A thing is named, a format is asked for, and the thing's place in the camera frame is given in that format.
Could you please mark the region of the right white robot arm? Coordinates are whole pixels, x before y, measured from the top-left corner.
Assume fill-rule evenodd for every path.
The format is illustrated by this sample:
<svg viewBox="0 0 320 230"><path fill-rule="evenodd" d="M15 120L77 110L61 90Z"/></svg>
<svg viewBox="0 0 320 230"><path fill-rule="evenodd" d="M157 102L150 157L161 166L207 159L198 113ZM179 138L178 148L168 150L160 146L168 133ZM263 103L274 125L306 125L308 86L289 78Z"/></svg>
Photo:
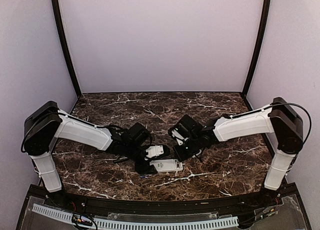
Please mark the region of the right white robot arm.
<svg viewBox="0 0 320 230"><path fill-rule="evenodd" d="M255 195L255 203L266 207L274 200L274 191L280 188L283 178L310 136L304 134L303 119L294 107L304 110L299 104L276 97L269 105L241 114L218 116L204 125L186 114L168 130L168 134L177 141L173 150L178 160L183 162L221 142L274 133L277 149L264 180L264 189Z"/></svg>

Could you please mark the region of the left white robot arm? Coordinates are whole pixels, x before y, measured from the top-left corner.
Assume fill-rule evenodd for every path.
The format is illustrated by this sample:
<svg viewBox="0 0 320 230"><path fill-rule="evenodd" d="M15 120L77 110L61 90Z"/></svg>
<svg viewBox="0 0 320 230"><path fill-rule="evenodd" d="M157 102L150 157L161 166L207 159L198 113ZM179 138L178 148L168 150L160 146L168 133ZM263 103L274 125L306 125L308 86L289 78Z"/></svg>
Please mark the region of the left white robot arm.
<svg viewBox="0 0 320 230"><path fill-rule="evenodd" d="M25 120L20 151L30 156L51 200L60 208L71 203L52 156L51 144L60 139L132 160L139 174L156 173L151 161L165 153L165 147L154 145L152 134L140 123L130 128L96 125L59 109L54 101L46 102Z"/></svg>

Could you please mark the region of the white remote control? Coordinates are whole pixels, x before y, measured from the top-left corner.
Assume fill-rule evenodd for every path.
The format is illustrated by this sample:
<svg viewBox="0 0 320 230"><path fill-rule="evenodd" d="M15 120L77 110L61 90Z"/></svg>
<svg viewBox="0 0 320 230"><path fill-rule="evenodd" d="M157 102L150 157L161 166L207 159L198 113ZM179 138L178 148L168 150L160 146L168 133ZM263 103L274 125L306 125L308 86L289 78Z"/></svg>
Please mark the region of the white remote control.
<svg viewBox="0 0 320 230"><path fill-rule="evenodd" d="M159 159L150 162L158 173L179 172L184 169L183 164L177 159Z"/></svg>

